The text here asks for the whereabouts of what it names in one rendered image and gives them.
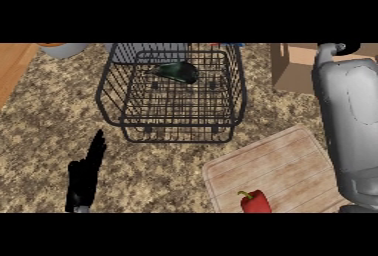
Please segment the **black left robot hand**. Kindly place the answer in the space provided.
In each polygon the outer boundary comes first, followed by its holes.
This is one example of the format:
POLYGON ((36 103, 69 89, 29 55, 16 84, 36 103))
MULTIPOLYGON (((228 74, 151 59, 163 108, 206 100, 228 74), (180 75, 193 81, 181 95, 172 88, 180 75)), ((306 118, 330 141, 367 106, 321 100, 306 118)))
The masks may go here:
POLYGON ((79 161, 70 161, 67 164, 67 191, 64 202, 64 211, 67 213, 75 213, 73 207, 91 207, 104 150, 103 131, 97 130, 85 157, 79 161))

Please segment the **brown wooden panel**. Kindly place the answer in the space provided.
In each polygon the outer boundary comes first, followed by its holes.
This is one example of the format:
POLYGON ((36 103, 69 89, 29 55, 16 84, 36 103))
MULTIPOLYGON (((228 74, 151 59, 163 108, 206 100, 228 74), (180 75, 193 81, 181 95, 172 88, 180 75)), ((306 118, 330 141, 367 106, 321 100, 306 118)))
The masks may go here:
POLYGON ((0 108, 38 51, 33 43, 0 43, 0 108))

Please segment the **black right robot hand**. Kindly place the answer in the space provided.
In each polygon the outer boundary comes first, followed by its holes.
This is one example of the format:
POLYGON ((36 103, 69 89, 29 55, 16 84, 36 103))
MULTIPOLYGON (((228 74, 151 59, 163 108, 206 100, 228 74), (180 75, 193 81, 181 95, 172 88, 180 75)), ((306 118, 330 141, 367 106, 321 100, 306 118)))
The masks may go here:
POLYGON ((345 49, 342 51, 343 55, 352 54, 357 50, 360 49, 360 44, 358 43, 346 43, 345 44, 345 49))

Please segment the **grey pot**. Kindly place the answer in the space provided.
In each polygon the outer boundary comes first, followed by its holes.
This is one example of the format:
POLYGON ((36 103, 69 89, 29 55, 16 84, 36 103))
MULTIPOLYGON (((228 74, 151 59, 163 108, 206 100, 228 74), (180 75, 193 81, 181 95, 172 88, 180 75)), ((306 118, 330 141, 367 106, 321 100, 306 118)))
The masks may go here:
POLYGON ((86 43, 39 43, 41 51, 53 58, 69 58, 84 51, 86 43))

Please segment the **pale wooden cutting board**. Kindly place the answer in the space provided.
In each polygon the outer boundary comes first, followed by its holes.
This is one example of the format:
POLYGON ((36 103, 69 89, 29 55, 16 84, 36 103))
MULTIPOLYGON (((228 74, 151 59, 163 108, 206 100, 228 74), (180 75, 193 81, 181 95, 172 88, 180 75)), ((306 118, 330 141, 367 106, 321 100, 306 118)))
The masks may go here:
POLYGON ((338 193, 327 153, 301 125, 209 161, 202 175, 218 213, 239 213, 239 193, 253 190, 275 213, 333 213, 349 203, 338 193))

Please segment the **red bell pepper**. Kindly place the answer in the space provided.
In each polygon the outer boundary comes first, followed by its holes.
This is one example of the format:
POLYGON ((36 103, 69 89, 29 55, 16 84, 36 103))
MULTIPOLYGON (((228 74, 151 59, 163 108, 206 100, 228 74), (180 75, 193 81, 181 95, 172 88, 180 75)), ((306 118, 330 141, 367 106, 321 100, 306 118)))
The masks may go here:
POLYGON ((242 195, 240 208, 244 213, 271 212, 267 198, 259 190, 252 192, 239 191, 237 194, 242 195))

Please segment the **brown cardboard box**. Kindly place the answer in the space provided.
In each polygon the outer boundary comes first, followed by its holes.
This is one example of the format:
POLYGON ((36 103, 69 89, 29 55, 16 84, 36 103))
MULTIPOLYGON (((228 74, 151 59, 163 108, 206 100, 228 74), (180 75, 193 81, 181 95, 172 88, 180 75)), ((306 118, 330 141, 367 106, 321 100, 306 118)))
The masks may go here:
POLYGON ((376 44, 343 55, 340 43, 271 43, 271 84, 275 89, 333 99, 338 94, 354 101, 378 98, 376 44))

